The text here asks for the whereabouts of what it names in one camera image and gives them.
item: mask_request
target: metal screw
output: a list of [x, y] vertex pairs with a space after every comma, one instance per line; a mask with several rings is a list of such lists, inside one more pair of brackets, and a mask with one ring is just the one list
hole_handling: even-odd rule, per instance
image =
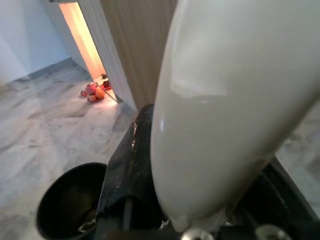
[[292, 240], [292, 238], [280, 227], [274, 225], [262, 225], [255, 230], [258, 240]]
[[206, 230], [193, 227], [183, 233], [181, 240], [215, 240], [215, 239]]

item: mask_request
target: black bin rim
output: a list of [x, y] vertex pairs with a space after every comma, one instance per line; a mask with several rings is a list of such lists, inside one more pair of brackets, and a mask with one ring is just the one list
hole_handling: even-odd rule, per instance
[[84, 233], [80, 233], [78, 235], [75, 235], [73, 237], [66, 237], [66, 238], [56, 238], [56, 237], [52, 237], [50, 235], [48, 235], [45, 231], [43, 231], [43, 228], [40, 224], [40, 210], [41, 208], [44, 206], [44, 201], [46, 199], [46, 197], [48, 196], [49, 192], [55, 188], [64, 178], [66, 175], [68, 175], [69, 173], [76, 171], [79, 168], [83, 168], [85, 166], [101, 166], [104, 167], [107, 170], [107, 164], [102, 163], [102, 162], [87, 162], [87, 163], [83, 163], [80, 164], [78, 166], [75, 166], [71, 169], [69, 169], [68, 171], [66, 171], [65, 173], [63, 173], [60, 177], [58, 177], [51, 185], [50, 187], [45, 191], [44, 195], [41, 198], [40, 203], [38, 204], [38, 207], [36, 208], [36, 217], [35, 217], [35, 226], [36, 226], [36, 230], [37, 232], [45, 239], [47, 240], [78, 240], [78, 239], [82, 239], [87, 235], [92, 234], [92, 232], [94, 232], [96, 230], [96, 228], [94, 228], [91, 231], [88, 232], [84, 232]]

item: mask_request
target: floor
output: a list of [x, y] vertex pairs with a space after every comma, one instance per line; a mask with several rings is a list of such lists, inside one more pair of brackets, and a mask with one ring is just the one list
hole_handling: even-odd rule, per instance
[[[0, 87], [0, 239], [41, 240], [39, 201], [67, 170], [107, 163], [135, 113], [110, 97], [79, 97], [89, 75], [72, 63]], [[284, 168], [320, 216], [320, 105], [278, 151]]]

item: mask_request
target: black plastic container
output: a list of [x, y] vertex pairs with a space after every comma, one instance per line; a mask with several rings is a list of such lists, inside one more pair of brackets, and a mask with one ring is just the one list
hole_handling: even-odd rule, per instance
[[107, 166], [86, 163], [54, 182], [42, 198], [36, 216], [39, 233], [47, 240], [94, 238], [96, 209]]

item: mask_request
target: orange light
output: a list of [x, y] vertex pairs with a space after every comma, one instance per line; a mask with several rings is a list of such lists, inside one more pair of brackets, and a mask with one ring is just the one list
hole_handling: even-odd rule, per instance
[[60, 3], [59, 7], [92, 79], [99, 78], [106, 71], [79, 4], [77, 2]]

